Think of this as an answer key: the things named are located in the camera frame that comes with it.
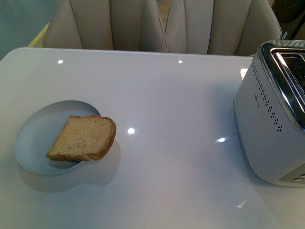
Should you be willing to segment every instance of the chair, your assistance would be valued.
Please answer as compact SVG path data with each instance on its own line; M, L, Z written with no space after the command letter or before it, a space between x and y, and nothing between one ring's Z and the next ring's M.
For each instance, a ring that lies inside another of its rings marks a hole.
M167 52L156 0L58 0L42 46Z
M249 56L281 38L268 0L172 0L168 52Z

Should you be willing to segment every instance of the toast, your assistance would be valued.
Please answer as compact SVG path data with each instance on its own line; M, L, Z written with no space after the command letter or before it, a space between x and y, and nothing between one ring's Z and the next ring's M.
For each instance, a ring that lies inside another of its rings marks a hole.
M71 115L55 140L47 157L50 160L100 160L114 142L115 122L99 115Z

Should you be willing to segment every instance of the table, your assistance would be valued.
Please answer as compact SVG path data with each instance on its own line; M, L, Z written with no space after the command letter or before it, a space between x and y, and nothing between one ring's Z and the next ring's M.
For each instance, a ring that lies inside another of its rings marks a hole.
M239 144L233 98L251 60L11 52L0 62L0 228L305 228L305 190L262 181ZM32 114L64 100L111 117L114 144L65 174L28 172L14 139Z

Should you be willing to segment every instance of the chrome trim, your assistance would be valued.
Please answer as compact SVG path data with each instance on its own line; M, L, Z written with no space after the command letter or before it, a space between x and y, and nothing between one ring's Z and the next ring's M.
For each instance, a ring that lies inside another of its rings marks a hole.
M297 54L305 67L305 41L269 41L262 44L257 52L282 108L295 129L305 136L305 93L283 61L283 56Z

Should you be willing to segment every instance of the toaster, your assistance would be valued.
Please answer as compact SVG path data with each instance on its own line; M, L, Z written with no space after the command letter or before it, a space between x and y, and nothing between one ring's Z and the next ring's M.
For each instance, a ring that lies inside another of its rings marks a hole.
M233 102L252 170L270 184L305 187L305 41L262 44Z

